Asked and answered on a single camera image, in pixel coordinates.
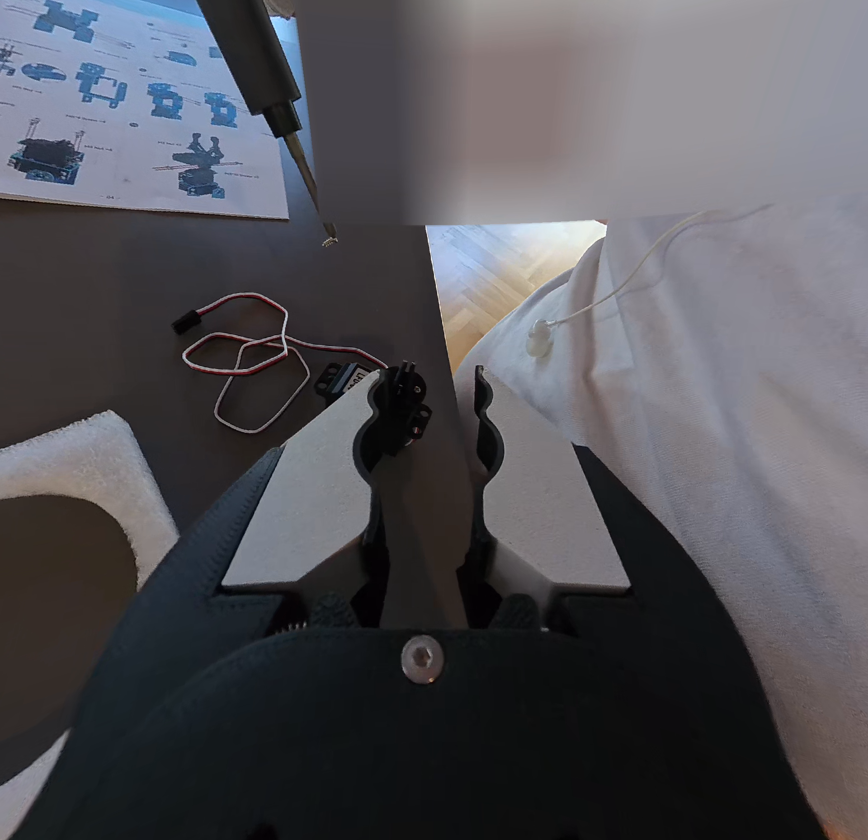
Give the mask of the person's white shirt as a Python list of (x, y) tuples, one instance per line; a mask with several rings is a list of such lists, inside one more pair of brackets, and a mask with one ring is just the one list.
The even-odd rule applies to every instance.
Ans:
[(821, 823), (866, 838), (866, 195), (774, 204), (744, 259), (630, 363), (535, 359), (579, 260), (455, 370), (466, 446), (481, 365), (600, 456), (722, 598)]

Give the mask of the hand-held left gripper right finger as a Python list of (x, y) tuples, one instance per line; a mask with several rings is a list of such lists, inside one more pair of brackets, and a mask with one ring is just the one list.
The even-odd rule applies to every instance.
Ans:
[(626, 593), (574, 445), (484, 366), (475, 368), (472, 408), (483, 584), (497, 593)]

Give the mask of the printed assembly instruction sheet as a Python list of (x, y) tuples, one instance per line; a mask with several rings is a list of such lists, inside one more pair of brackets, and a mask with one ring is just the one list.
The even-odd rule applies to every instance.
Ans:
[(289, 219), (278, 142), (205, 21), (142, 0), (1, 0), (2, 199)]

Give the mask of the white foam packaging piece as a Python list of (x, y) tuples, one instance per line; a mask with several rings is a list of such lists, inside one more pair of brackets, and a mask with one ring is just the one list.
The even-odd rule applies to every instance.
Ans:
[(179, 534), (129, 425), (102, 412), (2, 449), (2, 838), (66, 742), (108, 636)]

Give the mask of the grey screwdriver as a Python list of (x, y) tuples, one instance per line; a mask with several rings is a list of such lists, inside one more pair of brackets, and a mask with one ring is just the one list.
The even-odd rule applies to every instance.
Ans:
[(282, 139), (320, 212), (319, 192), (298, 138), (301, 92), (279, 43), (265, 0), (196, 0), (248, 111)]

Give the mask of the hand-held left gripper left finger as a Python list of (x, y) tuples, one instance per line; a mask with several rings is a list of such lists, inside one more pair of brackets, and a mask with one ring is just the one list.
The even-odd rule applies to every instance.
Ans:
[(222, 580), (231, 591), (358, 591), (373, 490), (357, 457), (369, 373), (283, 445)]

